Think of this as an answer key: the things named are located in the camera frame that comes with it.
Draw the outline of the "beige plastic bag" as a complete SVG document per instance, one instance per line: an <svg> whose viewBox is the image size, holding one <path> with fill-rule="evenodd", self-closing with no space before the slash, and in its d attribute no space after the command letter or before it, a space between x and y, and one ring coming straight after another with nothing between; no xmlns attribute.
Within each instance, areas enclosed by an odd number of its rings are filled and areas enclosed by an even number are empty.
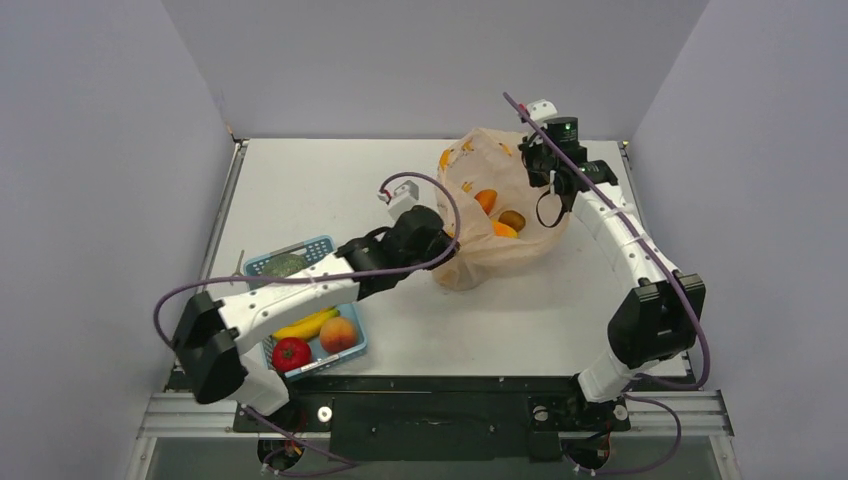
<svg viewBox="0 0 848 480"><path fill-rule="evenodd" d="M557 226L547 227L558 216L561 202L556 196L542 198L544 190L529 185L518 150L521 140L520 132L475 128L442 152L437 181L450 192L459 213L440 189L435 190L437 211L445 230L459 234L460 251L432 271L441 286L469 290L526 266L548 254L567 229L569 214ZM490 216L474 199L484 189L498 192ZM517 239L493 232L492 222L505 210L526 219Z"/></svg>

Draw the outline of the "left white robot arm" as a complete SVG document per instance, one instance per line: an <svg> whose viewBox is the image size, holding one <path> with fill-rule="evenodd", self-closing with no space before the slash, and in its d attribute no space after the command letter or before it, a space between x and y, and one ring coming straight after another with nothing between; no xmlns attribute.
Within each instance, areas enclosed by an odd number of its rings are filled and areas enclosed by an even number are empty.
<svg viewBox="0 0 848 480"><path fill-rule="evenodd" d="M257 276L257 288L215 299L191 296L171 348L195 401L234 400L259 413L272 429L291 427L298 402L283 377L249 352L279 329L324 307L352 304L390 290L418 270L432 270L459 250L458 228L448 230L434 210L417 205L391 226L351 239L289 276Z"/></svg>

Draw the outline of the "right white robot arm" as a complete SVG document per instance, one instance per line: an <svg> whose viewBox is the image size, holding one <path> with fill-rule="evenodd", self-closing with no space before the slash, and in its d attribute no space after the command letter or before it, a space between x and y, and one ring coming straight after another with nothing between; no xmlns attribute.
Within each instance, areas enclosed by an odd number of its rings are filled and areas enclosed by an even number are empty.
<svg viewBox="0 0 848 480"><path fill-rule="evenodd" d="M625 297L607 324L607 345L569 382L560 416L567 427L617 426L627 418L623 394L649 370L694 345L706 344L700 315L706 287L683 274L655 245L611 167L590 161L574 117L532 120L519 145L531 186L557 197L558 216L588 230Z"/></svg>

